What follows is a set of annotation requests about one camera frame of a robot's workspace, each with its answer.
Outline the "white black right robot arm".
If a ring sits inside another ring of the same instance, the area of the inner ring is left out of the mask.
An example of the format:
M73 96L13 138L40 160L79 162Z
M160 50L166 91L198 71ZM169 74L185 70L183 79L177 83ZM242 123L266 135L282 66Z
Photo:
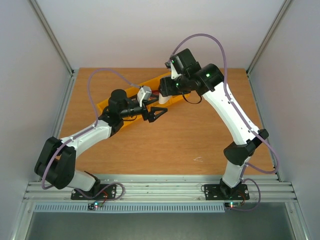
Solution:
M234 197L241 185L245 164L269 134L250 121L229 92L229 86L219 68L210 63L201 67L186 48L170 57L167 67L171 75L163 77L158 87L159 103L165 104L172 96L195 91L218 113L232 136L232 143L223 154L227 165L219 183L223 199Z

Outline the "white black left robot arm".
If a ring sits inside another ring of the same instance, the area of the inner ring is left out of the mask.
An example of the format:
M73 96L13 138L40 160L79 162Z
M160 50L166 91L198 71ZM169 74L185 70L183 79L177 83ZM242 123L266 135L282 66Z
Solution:
M48 190L73 188L87 199L96 199L103 191L100 180L91 173L76 170L77 158L95 144L115 135L124 125L125 118L142 116L153 123L168 110L148 107L152 91L141 87L132 100L123 89L116 89L108 105L94 123L68 137L48 138L41 150L34 172L41 177L41 187Z

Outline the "red VIP card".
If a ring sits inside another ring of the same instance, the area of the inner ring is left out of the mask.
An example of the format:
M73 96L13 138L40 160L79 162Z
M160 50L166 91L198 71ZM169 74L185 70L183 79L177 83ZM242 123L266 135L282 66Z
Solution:
M152 94L155 95L155 96L158 96L159 92L155 90L155 91L152 92Z

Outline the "left small circuit board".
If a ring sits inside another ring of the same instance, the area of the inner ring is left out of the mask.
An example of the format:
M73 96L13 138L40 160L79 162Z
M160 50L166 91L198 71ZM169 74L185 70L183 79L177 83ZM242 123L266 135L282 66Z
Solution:
M99 208L102 208L103 205L104 205L104 204L103 204L102 202L89 203L89 204L87 205L87 209L88 209L89 211L95 211L95 210L97 210L97 209L99 209Z

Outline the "small circuit board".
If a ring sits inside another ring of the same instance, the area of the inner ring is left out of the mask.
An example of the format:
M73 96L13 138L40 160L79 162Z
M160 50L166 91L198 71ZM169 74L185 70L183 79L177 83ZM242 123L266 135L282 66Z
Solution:
M243 202L226 202L224 204L224 206L227 208L227 209L235 209L235 208L240 208L241 206L243 206L244 203Z
M97 209L99 209L99 208L102 208L103 205L104 205L104 204L103 204L102 202L89 203L89 204L87 205L87 209L88 209L89 211L95 211L95 210L97 210Z

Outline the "right small circuit board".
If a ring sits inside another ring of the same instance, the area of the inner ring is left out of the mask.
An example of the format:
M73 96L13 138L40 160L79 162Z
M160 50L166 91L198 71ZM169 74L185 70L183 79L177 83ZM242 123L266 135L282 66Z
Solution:
M235 209L235 208L240 208L241 206L243 206L244 203L243 202L226 202L224 204L224 206L227 208L227 209Z

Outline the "aluminium front rail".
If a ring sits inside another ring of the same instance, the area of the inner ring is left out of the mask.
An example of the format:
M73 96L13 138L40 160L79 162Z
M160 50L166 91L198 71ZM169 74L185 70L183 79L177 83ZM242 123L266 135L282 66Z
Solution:
M220 175L156 175L156 174L98 174L103 184L121 183L124 203L201 203L205 201L202 185L219 183ZM249 202L261 197L263 203L296 202L290 182L279 181L276 175L248 175L246 182ZM39 181L27 184L24 202L70 202L71 189L43 190Z

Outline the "right side aluminium rail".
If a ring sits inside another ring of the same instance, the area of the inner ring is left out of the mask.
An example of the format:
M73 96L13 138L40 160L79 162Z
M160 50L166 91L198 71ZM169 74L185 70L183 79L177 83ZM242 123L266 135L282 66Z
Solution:
M246 75L247 75L248 82L249 82L249 85L250 85L250 88L251 88L251 91L252 91L252 95L253 95L253 98L254 98L256 109L257 109L257 112L258 112L258 115L259 115L259 118L260 118L261 126L264 129L266 129L267 125L266 125L265 120L264 120L263 106L262 106L261 98L259 97L259 93L257 92L256 88L254 87L254 83L253 83L253 81L251 79L251 75L249 73L247 73L247 72L246 72ZM260 173L268 174L268 175L276 175L278 181L279 182L283 182L281 173L279 172L279 167L280 167L279 163L280 162L278 160L278 155L277 155L277 153L275 153L274 148L271 146L269 138L267 138L265 140L265 142L267 143L266 147L268 149L269 155L270 155L271 160L272 160L273 170L263 170L263 169L260 169L260 168L258 168L256 166L254 166L251 163L249 164L249 166L251 166L253 169L257 170Z

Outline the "left side aluminium rail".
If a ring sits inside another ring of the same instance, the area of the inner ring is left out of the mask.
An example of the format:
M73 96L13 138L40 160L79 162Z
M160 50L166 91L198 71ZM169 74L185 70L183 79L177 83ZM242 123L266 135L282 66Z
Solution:
M70 102L70 99L72 96L76 77L77 77L77 74L74 72L68 80L66 89L63 94L61 104L59 106L59 109L58 109L58 112L57 112L57 115L56 115L56 118L54 121L53 129L51 132L51 135L53 137L58 137L60 135L64 120L65 120L65 116L67 113L68 105L69 105L69 102Z

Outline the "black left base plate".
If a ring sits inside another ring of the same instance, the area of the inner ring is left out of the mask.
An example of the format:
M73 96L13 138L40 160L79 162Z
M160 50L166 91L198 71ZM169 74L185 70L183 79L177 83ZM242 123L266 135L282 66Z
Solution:
M102 200L112 200L116 198L117 193L117 185L116 184L100 184L94 186L89 191L84 191L80 189L73 189L71 193L71 200L94 200L94 201L102 201Z

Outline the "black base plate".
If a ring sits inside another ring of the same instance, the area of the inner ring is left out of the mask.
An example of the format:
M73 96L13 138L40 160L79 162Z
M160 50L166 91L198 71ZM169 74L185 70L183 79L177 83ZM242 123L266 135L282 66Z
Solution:
M222 184L204 184L201 186L201 191L204 193L207 201L240 201L250 199L248 186L244 183L239 183L234 188Z
M80 189L73 189L71 193L71 200L94 200L94 201L102 201L102 200L112 200L116 198L117 193L117 185L116 184L100 184L94 186L89 191L84 191Z

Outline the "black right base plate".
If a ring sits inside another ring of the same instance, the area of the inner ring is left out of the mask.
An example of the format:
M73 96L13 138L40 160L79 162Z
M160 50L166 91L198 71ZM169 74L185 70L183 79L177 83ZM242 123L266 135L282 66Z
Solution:
M244 183L239 183L234 188L222 184L204 184L201 186L201 191L204 193L207 201L240 201L250 199L248 186Z

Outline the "right rear aluminium frame post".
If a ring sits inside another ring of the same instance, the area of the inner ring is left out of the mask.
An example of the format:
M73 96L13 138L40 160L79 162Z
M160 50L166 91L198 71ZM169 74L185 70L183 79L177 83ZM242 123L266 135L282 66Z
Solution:
M251 60L248 68L246 69L246 75L249 78L252 71L254 70L255 66L257 65L259 59L261 58L262 54L266 50L267 46L269 45L269 42L271 41L273 35L276 33L276 30L280 26L282 20L284 19L285 15L287 14L290 6L292 5L294 1L293 0L284 0L277 11L273 21L271 22L271 25L269 26L261 44L259 45L256 53L254 54L253 59Z

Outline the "aluminium frame post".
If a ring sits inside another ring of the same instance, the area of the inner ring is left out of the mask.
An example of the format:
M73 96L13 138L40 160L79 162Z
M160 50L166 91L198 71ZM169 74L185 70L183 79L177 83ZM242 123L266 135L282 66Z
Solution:
M294 1L293 0L284 0L277 11L273 21L271 22L271 25L269 26L261 44L259 45L256 53L254 54L253 59L251 60L248 68L246 69L246 75L249 78L252 71L254 70L255 66L257 65L259 59L261 58L262 54L266 50L267 46L269 45L269 42L271 41L273 35L276 33L276 30L280 26L282 20L284 19L285 15L287 14L290 6L292 5Z
M74 75L74 69L72 68L67 56L65 55L58 39L56 38L47 18L45 17L45 14L43 13L40 4L37 0L28 0L28 3L30 4L31 8L33 9L36 17L40 21L40 24L42 25L45 33L47 34L49 40L51 41L52 45L54 46L57 54L61 58L65 68L67 69L70 76Z

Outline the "left rear aluminium frame post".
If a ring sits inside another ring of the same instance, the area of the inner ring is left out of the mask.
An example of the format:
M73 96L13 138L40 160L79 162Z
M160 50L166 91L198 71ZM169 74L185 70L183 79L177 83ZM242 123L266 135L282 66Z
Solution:
M45 33L47 34L49 40L51 41L52 45L54 46L57 54L61 58L65 68L67 69L70 76L74 75L74 69L72 68L67 56L65 55L58 39L56 38L47 18L45 17L45 14L43 13L40 4L37 0L28 0L28 3L30 4L31 8L33 9L36 17L40 21L40 24L42 25Z

